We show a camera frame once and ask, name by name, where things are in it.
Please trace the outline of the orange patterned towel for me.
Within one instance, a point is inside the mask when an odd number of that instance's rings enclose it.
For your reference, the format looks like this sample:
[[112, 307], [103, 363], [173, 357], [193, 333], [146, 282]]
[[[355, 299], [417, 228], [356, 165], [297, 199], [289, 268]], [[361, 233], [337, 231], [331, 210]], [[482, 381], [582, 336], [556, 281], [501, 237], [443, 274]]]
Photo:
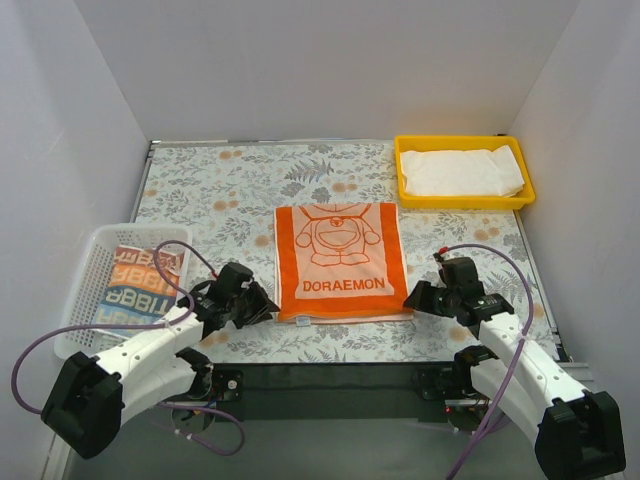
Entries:
[[413, 318], [396, 204], [279, 207], [274, 226], [279, 322]]

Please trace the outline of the white towel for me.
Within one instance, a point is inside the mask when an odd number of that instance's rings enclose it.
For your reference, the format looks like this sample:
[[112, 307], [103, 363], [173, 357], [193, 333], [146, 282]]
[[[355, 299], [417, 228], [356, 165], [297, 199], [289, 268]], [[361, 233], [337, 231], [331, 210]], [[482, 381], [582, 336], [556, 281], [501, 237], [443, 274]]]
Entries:
[[498, 196], [520, 192], [525, 180], [509, 146], [495, 150], [407, 151], [400, 155], [413, 196]]

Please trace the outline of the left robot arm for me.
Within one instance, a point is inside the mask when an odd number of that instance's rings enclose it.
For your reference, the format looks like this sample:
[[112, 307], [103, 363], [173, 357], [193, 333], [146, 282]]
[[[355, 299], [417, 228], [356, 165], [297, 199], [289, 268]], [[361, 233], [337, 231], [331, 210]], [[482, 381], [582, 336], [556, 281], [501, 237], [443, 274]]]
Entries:
[[247, 267], [230, 262], [197, 284], [151, 325], [94, 356], [78, 352], [63, 364], [40, 418], [77, 454], [90, 459], [133, 417], [167, 400], [230, 400], [230, 376], [220, 376], [197, 344], [232, 323], [242, 329], [279, 310]]

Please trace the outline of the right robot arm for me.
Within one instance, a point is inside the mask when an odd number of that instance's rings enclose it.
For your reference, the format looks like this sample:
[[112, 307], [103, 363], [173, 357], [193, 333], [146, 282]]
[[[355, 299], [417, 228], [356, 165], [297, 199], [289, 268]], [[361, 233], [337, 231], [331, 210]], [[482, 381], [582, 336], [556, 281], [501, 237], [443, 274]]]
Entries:
[[424, 396], [485, 397], [489, 410], [476, 438], [494, 427], [491, 418], [500, 411], [530, 440], [549, 479], [596, 479], [623, 471], [626, 456], [614, 398], [589, 390], [530, 339], [511, 304], [486, 293], [472, 259], [441, 259], [439, 265], [441, 285], [418, 282], [404, 304], [455, 319], [478, 343], [456, 353], [449, 369], [426, 379]]

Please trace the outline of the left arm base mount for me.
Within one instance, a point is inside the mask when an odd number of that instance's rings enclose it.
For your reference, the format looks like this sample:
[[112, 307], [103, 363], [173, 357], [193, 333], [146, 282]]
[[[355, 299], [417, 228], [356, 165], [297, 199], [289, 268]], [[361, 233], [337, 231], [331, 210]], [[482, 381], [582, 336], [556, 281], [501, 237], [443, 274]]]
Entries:
[[[239, 370], [209, 370], [197, 374], [190, 389], [171, 397], [169, 403], [201, 404], [206, 408], [216, 408], [219, 404], [236, 402], [241, 399], [243, 374]], [[171, 411], [173, 425], [189, 434], [199, 434], [207, 430], [218, 417], [212, 413], [192, 410]]]

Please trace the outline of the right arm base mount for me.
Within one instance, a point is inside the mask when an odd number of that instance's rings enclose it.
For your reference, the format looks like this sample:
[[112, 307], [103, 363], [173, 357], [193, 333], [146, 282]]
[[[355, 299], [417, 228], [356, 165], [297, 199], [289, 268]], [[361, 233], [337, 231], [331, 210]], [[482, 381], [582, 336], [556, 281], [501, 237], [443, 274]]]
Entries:
[[449, 425], [465, 433], [480, 426], [491, 404], [453, 366], [418, 368], [412, 382], [422, 400], [437, 406]]

